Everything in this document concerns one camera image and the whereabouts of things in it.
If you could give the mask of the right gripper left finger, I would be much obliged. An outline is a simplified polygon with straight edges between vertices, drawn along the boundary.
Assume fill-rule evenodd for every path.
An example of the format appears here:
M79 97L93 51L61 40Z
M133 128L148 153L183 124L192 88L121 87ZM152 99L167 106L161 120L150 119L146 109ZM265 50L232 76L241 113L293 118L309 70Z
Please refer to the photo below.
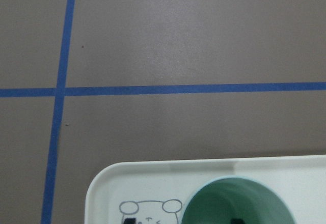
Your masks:
M135 218L125 218L124 224L135 224Z

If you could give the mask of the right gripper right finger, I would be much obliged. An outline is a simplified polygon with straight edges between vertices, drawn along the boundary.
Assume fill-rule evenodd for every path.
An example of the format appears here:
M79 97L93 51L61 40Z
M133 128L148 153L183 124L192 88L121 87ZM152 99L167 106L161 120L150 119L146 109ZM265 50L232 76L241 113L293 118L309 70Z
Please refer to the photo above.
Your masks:
M241 218L232 218L230 224L245 224L244 220Z

